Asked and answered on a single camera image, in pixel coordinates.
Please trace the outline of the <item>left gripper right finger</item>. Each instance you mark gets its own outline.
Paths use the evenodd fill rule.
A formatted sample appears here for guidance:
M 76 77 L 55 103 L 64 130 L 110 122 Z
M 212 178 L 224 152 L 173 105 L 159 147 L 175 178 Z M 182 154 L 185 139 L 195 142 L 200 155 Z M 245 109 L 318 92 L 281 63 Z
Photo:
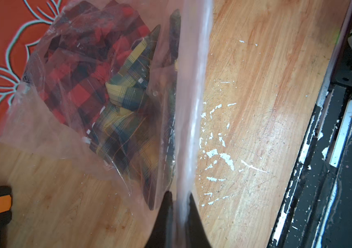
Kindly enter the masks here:
M 189 214 L 186 221 L 186 247 L 211 248 L 201 218 L 191 193 L 189 196 Z

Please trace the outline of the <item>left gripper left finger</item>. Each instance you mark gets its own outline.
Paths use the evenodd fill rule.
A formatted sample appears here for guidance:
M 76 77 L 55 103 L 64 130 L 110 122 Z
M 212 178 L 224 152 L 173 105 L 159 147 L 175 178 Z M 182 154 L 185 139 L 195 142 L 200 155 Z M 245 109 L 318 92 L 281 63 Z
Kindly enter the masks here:
M 171 248 L 174 221 L 172 193 L 165 192 L 151 235 L 145 248 Z

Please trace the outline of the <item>red black plaid shirt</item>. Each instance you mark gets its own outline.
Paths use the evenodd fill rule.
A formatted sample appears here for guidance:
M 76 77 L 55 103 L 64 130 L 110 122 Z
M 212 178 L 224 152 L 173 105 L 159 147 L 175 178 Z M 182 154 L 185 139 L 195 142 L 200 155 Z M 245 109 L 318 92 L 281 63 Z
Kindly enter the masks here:
M 67 9 L 35 50 L 26 69 L 48 109 L 74 130 L 87 130 L 108 103 L 106 82 L 149 34 L 137 10 L 110 1 L 97 8 L 81 1 Z

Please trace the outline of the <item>olive plaid shirt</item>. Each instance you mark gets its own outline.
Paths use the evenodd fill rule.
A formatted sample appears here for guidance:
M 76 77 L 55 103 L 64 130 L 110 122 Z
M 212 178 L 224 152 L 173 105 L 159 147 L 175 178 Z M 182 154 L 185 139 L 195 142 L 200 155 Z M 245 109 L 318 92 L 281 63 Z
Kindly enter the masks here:
M 175 112 L 181 13 L 169 35 L 156 26 L 106 84 L 109 103 L 90 132 L 90 149 L 113 165 L 128 189 L 137 187 L 150 210 L 175 174 Z

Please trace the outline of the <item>clear plastic vacuum bag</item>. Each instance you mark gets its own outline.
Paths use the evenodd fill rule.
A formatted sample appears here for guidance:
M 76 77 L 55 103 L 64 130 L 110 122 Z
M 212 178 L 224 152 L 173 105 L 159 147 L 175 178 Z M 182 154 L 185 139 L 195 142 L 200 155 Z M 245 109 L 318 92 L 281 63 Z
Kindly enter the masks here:
M 113 179 L 148 248 L 208 248 L 193 190 L 212 1 L 68 1 L 30 55 L 0 142 Z

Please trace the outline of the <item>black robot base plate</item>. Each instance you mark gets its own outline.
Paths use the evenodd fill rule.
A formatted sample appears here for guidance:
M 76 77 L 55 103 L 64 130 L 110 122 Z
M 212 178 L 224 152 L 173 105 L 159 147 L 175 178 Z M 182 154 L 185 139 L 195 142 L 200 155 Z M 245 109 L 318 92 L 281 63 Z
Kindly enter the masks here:
M 352 1 L 268 247 L 352 248 Z

